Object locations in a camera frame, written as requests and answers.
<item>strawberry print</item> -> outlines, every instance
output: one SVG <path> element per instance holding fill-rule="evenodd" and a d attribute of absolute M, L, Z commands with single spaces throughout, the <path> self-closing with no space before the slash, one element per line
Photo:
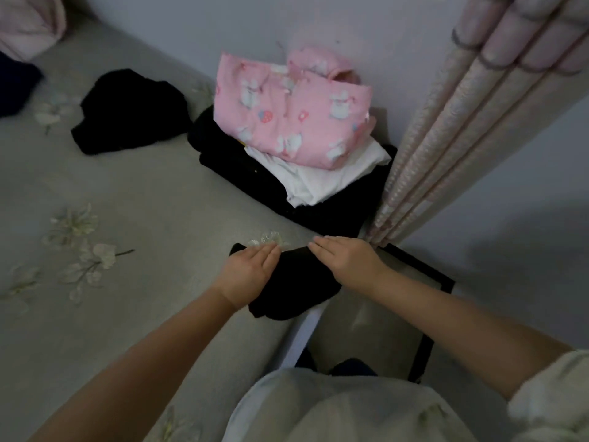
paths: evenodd
<path fill-rule="evenodd" d="M 300 122 L 303 122 L 308 117 L 309 117 L 309 112 L 306 110 L 301 110 L 300 113 L 298 114 L 298 120 Z"/>
<path fill-rule="evenodd" d="M 265 124 L 267 122 L 270 122 L 274 115 L 270 110 L 260 110 L 260 112 L 258 113 L 258 117 L 260 118 L 261 122 Z"/>

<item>person's left hand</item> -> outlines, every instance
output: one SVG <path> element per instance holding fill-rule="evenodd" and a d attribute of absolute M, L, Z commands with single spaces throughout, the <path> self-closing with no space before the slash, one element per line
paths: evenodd
<path fill-rule="evenodd" d="M 250 246 L 229 256 L 211 285 L 237 310 L 257 298 L 278 264 L 280 247 L 275 243 Z"/>

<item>stack of folded clothes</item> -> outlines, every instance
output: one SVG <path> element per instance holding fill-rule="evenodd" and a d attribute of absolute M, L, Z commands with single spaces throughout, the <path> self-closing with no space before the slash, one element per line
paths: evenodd
<path fill-rule="evenodd" d="M 396 149 L 370 137 L 372 88 L 349 62 L 305 48 L 288 65 L 224 54 L 214 108 L 188 132 L 200 162 L 276 213 L 323 235 L 357 237 Z"/>

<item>pink pajamas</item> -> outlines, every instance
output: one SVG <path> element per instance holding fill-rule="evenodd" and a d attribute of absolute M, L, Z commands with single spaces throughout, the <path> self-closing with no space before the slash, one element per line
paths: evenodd
<path fill-rule="evenodd" d="M 368 114 L 372 88 L 325 78 L 352 68 L 311 50 L 292 53 L 288 67 L 224 53 L 214 119 L 225 133 L 261 152 L 335 169 L 374 128 Z"/>

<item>person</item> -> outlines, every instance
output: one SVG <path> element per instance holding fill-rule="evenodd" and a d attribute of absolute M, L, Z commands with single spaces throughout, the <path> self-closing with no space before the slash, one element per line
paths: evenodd
<path fill-rule="evenodd" d="M 357 238 L 315 237 L 309 248 L 338 282 L 397 313 L 510 400 L 510 416 L 524 428 L 516 440 L 587 440 L 589 351 L 575 351 L 413 281 L 388 268 Z M 259 295 L 279 257 L 275 244 L 233 254 L 208 290 L 82 387 L 30 441 L 141 441 L 202 350 Z M 239 402 L 224 437 L 226 442 L 287 440 L 474 437 L 425 386 L 294 368 L 258 381 Z"/>

